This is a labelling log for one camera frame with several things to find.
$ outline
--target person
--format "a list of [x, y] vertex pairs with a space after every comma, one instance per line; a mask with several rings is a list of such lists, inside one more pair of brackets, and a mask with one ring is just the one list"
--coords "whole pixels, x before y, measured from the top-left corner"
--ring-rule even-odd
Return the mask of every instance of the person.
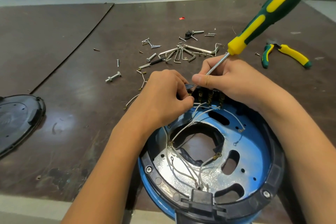
[[[293, 96], [243, 60], [230, 57], [213, 75], [205, 75], [221, 57], [206, 59], [192, 81], [219, 89], [258, 111], [283, 147], [307, 222], [336, 223], [334, 146]], [[147, 138], [193, 107], [194, 98], [188, 95], [185, 83], [188, 81], [175, 70], [151, 74], [143, 91], [114, 127], [62, 224], [121, 222], [131, 174]]]

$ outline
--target hand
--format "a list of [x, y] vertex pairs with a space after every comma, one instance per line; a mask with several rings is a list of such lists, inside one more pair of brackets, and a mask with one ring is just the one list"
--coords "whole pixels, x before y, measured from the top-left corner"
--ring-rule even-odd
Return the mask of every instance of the hand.
[[194, 105], [194, 98], [188, 95], [185, 83], [188, 81], [175, 70], [153, 72], [126, 116], [136, 116], [144, 121], [144, 128], [150, 133], [168, 125]]
[[279, 86], [239, 59], [237, 55], [226, 59], [212, 72], [212, 75], [205, 75], [222, 57], [206, 59], [201, 71], [192, 77], [192, 81], [202, 87], [221, 90], [229, 98], [259, 111], [266, 101], [265, 97], [273, 88]]

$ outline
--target screwdriver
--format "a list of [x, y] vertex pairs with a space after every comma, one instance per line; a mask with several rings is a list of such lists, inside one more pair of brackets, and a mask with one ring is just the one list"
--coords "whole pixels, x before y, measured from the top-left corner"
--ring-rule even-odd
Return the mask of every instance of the screwdriver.
[[207, 72], [207, 75], [211, 74], [212, 71], [230, 55], [240, 54], [247, 44], [264, 32], [269, 26], [285, 17], [300, 1], [301, 0], [267, 0], [261, 7], [259, 13], [246, 28], [228, 43], [227, 52], [224, 57]]

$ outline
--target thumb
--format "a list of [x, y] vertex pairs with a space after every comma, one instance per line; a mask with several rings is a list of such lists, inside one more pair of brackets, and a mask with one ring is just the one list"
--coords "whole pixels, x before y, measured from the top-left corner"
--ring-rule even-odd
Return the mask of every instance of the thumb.
[[179, 110], [181, 111], [181, 114], [185, 113], [186, 111], [190, 110], [194, 106], [194, 97], [187, 96], [183, 100], [178, 100], [179, 102]]
[[205, 88], [212, 88], [212, 89], [215, 88], [219, 90], [223, 88], [222, 76], [194, 74], [192, 77], [192, 81], [196, 85], [205, 87]]

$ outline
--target person's right arm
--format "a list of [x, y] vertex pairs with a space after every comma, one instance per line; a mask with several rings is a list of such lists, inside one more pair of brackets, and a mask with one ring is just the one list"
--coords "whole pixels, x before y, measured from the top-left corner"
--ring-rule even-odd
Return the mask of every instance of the person's right arm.
[[334, 146], [292, 95], [237, 57], [227, 59], [213, 75], [205, 75], [221, 57], [205, 60], [192, 81], [219, 89], [258, 111], [283, 147], [306, 221], [336, 223]]

